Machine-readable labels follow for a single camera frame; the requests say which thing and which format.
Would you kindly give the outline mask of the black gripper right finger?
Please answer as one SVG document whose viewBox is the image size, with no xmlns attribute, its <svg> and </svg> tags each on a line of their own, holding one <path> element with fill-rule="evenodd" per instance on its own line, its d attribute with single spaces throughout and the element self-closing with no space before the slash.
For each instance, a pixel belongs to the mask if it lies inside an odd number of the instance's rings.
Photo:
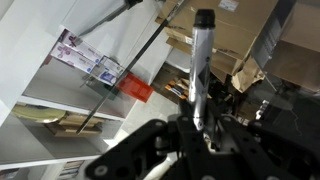
<svg viewBox="0 0 320 180">
<path fill-rule="evenodd" d="M 206 143 L 211 155 L 242 156 L 242 149 L 236 140 L 241 139 L 245 131 L 245 127 L 234 116 L 207 107 Z"/>
</svg>

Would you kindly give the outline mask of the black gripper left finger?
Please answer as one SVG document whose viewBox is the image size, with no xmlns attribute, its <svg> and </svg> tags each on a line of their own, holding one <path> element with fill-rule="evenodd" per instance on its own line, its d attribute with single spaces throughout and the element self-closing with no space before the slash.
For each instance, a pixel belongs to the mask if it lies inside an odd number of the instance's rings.
<svg viewBox="0 0 320 180">
<path fill-rule="evenodd" d="M 202 157 L 209 154 L 203 139 L 203 131 L 198 130 L 193 122 L 192 107 L 187 100 L 178 104 L 179 113 L 176 120 L 179 132 L 179 144 L 186 157 Z"/>
</svg>

